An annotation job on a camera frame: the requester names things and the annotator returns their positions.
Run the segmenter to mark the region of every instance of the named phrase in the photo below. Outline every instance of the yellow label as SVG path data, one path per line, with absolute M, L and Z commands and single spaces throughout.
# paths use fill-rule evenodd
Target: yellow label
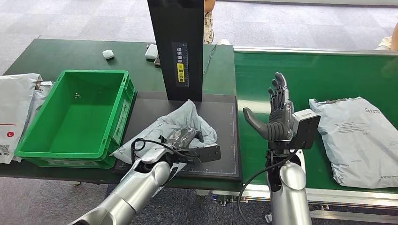
M 178 78 L 178 82 L 180 82 L 180 83 L 185 82 L 184 64 L 183 63 L 177 63 L 177 78 Z

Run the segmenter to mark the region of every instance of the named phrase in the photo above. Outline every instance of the person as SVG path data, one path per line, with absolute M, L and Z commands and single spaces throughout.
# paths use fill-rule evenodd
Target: person
M 213 18 L 212 10 L 215 5 L 215 0 L 205 0 L 205 16 L 204 16 L 204 27 L 203 27 L 203 43 L 211 44 L 214 39 L 213 32 Z
M 392 36 L 383 38 L 376 50 L 398 51 L 398 23 L 394 28 Z

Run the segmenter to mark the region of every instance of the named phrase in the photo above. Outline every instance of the black cutting mat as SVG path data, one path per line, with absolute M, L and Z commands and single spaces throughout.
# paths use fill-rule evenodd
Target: black cutting mat
M 169 114 L 183 103 L 184 101 L 168 101 L 164 92 L 138 92 L 122 142 L 126 143 L 156 119 Z M 217 132 L 221 159 L 199 165 L 187 165 L 176 176 L 240 181 L 236 96 L 203 95 L 202 102 L 194 103 L 198 115 Z

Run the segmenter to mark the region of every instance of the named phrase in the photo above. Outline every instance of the white plastic bag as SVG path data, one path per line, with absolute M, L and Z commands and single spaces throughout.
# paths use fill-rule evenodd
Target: white plastic bag
M 39 74 L 0 76 L 0 163 L 9 164 L 28 119 Z
M 378 108 L 361 97 L 309 104 L 340 185 L 398 187 L 398 131 Z

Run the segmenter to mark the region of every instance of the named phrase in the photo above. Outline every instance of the black panel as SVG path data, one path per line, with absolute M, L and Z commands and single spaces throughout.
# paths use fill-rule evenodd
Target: black panel
M 156 119 L 179 108 L 184 102 L 168 101 L 164 92 L 139 91 L 122 142 L 126 143 Z M 194 103 L 198 115 L 217 132 L 221 159 L 198 165 L 187 165 L 176 176 L 241 180 L 236 96 L 203 95 L 202 102 Z
M 204 1 L 148 0 L 148 6 L 168 99 L 202 101 Z

